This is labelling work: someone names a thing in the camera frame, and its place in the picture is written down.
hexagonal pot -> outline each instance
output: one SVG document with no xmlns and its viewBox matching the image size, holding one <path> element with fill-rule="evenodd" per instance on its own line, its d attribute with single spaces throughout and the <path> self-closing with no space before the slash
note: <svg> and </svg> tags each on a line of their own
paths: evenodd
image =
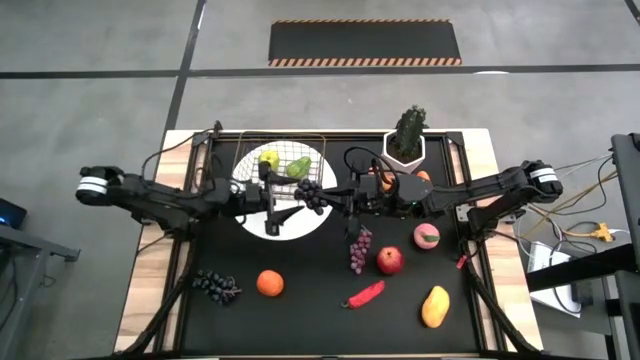
<svg viewBox="0 0 640 360">
<path fill-rule="evenodd" d="M 422 162 L 424 161 L 424 158 L 426 156 L 425 154 L 425 144 L 424 144 L 424 137 L 420 136 L 420 147 L 421 147 L 421 156 L 415 160 L 413 160 L 410 163 L 403 163 L 400 160 L 397 160 L 396 158 L 394 158 L 393 156 L 391 156 L 388 151 L 387 151 L 387 146 L 389 146 L 389 139 L 391 137 L 393 137 L 395 135 L 397 130 L 388 132 L 386 134 L 384 134 L 384 138 L 383 138 L 383 145 L 382 145 L 382 157 L 387 160 L 389 162 L 389 165 L 391 165 L 393 167 L 394 170 L 396 171 L 402 171 L 405 172 L 407 174 L 411 174 L 413 172 L 413 170 L 415 170 L 418 166 L 420 166 L 420 164 L 422 164 Z"/>
</svg>

red pepper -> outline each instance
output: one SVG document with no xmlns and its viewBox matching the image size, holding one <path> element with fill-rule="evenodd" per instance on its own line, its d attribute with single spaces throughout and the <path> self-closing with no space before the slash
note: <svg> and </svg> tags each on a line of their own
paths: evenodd
<svg viewBox="0 0 640 360">
<path fill-rule="evenodd" d="M 384 290 L 384 280 L 369 286 L 368 288 L 360 291 L 358 294 L 349 298 L 349 300 L 342 304 L 342 307 L 349 309 L 357 309 L 364 304 L 371 301 Z"/>
</svg>

gray floor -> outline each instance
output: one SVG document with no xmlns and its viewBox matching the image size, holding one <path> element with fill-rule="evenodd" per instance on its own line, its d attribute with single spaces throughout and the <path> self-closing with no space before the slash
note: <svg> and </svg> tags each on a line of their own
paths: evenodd
<svg viewBox="0 0 640 360">
<path fill-rule="evenodd" d="M 177 69 L 195 0 L 0 0 L 0 71 Z M 211 0 L 192 68 L 264 67 L 271 21 L 286 18 L 452 19 L 465 65 L 640 63 L 640 27 L 622 0 Z M 140 227 L 116 209 L 73 197 L 83 165 L 131 172 L 158 149 L 173 79 L 0 80 L 1 197 L 30 211 L 26 230 L 80 247 L 53 260 L 20 358 L 105 355 L 113 347 Z M 411 104 L 432 127 L 491 131 L 501 168 L 556 166 L 604 154 L 615 133 L 640 131 L 640 73 L 192 79 L 177 128 L 380 128 Z M 596 167 L 567 176 L 567 193 Z M 593 213 L 559 219 L 625 228 L 615 181 Z M 600 195 L 585 199 L 597 205 Z M 537 221 L 528 216 L 524 228 Z M 543 231 L 538 237 L 552 241 Z M 613 245 L 595 243 L 600 249 Z M 601 337 L 539 319 L 545 347 L 605 356 Z"/>
</svg>

